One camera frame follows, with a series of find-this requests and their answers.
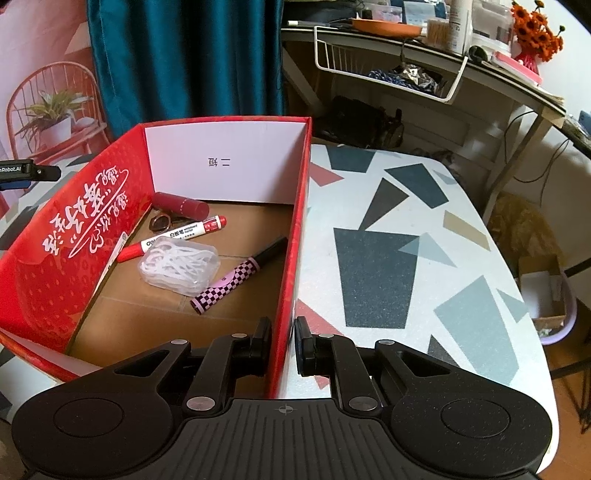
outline potted plant in poster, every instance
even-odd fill
[[[45,148],[55,147],[72,136],[74,114],[92,97],[61,90],[56,93],[39,92],[40,102],[21,108],[31,119],[18,132],[28,141],[39,135]]]

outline orange plate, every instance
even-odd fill
[[[361,32],[373,33],[382,37],[414,38],[421,35],[421,27],[404,23],[385,22],[383,20],[353,20],[353,28]]]

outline plastic container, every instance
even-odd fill
[[[391,7],[389,5],[365,4],[365,8],[371,10],[373,20],[401,23],[402,7]]]
[[[574,327],[574,323],[577,320],[577,298],[574,296],[573,290],[570,288],[569,281],[566,275],[562,274],[563,285],[563,299],[566,307],[566,318],[564,319],[564,325],[560,329],[552,330],[552,332],[544,337],[540,337],[542,345],[553,345],[564,339]]]
[[[511,9],[498,0],[473,0],[472,45],[511,56],[513,23]]]

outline checkered pattern marker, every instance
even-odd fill
[[[238,285],[252,277],[265,264],[269,263],[279,255],[285,255],[286,252],[287,238],[283,236],[265,248],[262,252],[253,257],[247,258],[244,262],[234,268],[234,270],[228,272],[220,280],[203,290],[191,300],[191,305],[198,314],[205,313],[207,309],[228,295]]]

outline red tube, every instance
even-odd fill
[[[203,222],[209,215],[209,205],[200,200],[189,199],[170,193],[156,192],[152,198],[152,206],[190,218],[196,222]]]

